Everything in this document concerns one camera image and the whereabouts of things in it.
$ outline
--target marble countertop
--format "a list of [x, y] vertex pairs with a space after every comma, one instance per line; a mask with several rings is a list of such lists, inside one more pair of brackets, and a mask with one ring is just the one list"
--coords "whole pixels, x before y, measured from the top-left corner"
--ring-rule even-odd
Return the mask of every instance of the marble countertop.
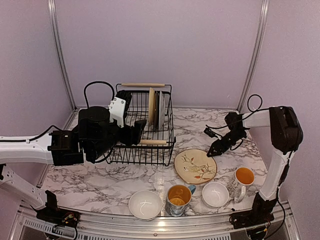
[[[205, 125], [222, 126], [228, 110], [173, 108], [174, 135], [176, 143], [169, 166], [137, 165], [106, 162], [83, 165], [52, 166], [45, 178], [42, 188], [56, 194], [58, 205], [98, 213], [115, 215], [132, 215], [128, 208], [130, 197], [137, 191], [150, 190], [166, 202], [166, 192], [177, 184], [186, 185], [174, 170], [175, 156], [186, 149], [201, 149], [207, 151], [216, 138], [210, 138], [203, 133]], [[76, 118], [71, 129], [77, 125]], [[226, 134], [228, 128], [220, 133]], [[217, 164], [217, 174], [212, 181], [225, 186], [231, 180], [238, 167], [244, 166], [253, 170], [254, 184], [249, 188], [244, 200], [234, 203], [229, 199], [226, 205], [209, 208], [202, 201], [204, 184], [197, 185], [195, 193], [185, 215], [206, 215], [231, 212], [251, 208], [256, 191], [262, 186], [267, 175], [266, 166], [259, 154], [256, 144], [250, 134], [236, 150], [228, 150], [222, 156], [214, 157]], [[161, 216], [167, 216], [162, 208]]]

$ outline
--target metal rack wire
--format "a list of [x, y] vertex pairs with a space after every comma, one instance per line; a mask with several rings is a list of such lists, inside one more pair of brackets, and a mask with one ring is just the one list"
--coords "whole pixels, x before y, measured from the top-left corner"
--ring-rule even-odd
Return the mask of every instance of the metal rack wire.
[[[147, 122], [141, 139], [143, 140], [164, 140], [166, 144], [148, 145], [138, 144], [126, 146], [124, 144], [117, 144], [110, 156], [106, 159], [108, 164], [122, 163], [122, 164], [151, 164], [151, 165], [165, 165], [170, 164], [173, 153], [176, 137], [174, 136], [174, 117], [172, 110], [171, 92], [172, 86], [164, 84], [164, 89], [160, 90], [163, 93], [165, 102], [165, 120], [162, 126], [154, 129], [153, 125]], [[125, 124], [134, 125], [135, 121], [146, 119], [149, 117], [149, 88], [148, 90], [141, 90], [135, 87], [128, 87], [126, 84], [117, 84], [116, 91], [126, 90], [131, 93], [132, 99], [128, 110], [128, 115], [125, 119]]]

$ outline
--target wooden handle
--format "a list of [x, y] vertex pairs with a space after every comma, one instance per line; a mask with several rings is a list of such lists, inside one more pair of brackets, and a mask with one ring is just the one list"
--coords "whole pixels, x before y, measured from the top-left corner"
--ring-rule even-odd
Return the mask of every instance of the wooden handle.
[[141, 139], [140, 144], [146, 145], [166, 145], [166, 140], [149, 140], [149, 139]]
[[164, 83], [135, 83], [135, 82], [132, 82], [132, 83], [121, 83], [121, 86], [123, 87], [146, 87], [146, 88], [149, 88], [149, 87], [154, 87], [154, 88], [163, 88], [165, 86]]

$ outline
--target white mug handle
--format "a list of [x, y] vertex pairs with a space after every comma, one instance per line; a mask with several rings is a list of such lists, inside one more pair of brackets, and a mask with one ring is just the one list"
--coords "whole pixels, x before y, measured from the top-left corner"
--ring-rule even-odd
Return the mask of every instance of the white mug handle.
[[241, 188], [237, 189], [234, 193], [234, 202], [237, 204], [237, 203], [240, 203], [245, 195], [246, 195], [246, 186], [241, 186]]

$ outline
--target white wall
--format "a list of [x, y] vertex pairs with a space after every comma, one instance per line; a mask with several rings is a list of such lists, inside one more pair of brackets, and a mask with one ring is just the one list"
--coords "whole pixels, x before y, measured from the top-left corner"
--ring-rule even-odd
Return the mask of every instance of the white wall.
[[[64, 88], [48, 3], [0, 3], [0, 136], [28, 136], [51, 124], [63, 127], [71, 113]], [[35, 184], [43, 164], [11, 164]], [[9, 237], [20, 199], [0, 189], [0, 240]]]
[[[85, 106], [91, 81], [168, 83], [176, 106], [237, 108], [261, 0], [59, 0], [56, 12], [71, 89]], [[88, 89], [107, 105], [106, 86]]]
[[[320, 236], [320, 1], [271, 0], [263, 46], [251, 94], [263, 107], [292, 106], [304, 132], [283, 188], [302, 240]], [[267, 164], [271, 159], [269, 129], [251, 134]]]

